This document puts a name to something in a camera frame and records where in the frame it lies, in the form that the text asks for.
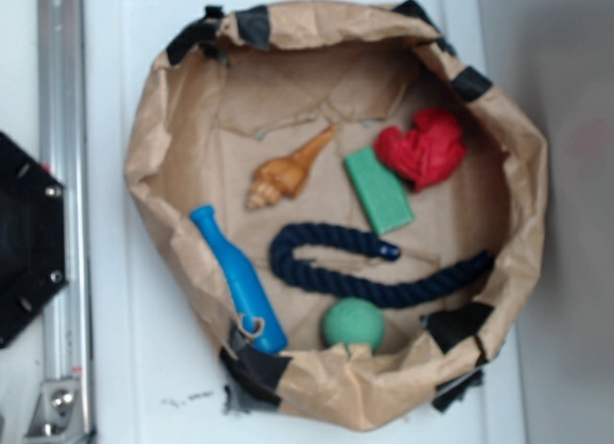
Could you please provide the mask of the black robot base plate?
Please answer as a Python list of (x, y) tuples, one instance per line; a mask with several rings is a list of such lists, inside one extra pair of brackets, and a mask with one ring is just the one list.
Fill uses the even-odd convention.
[(1, 347), (66, 283), (64, 187), (1, 135)]

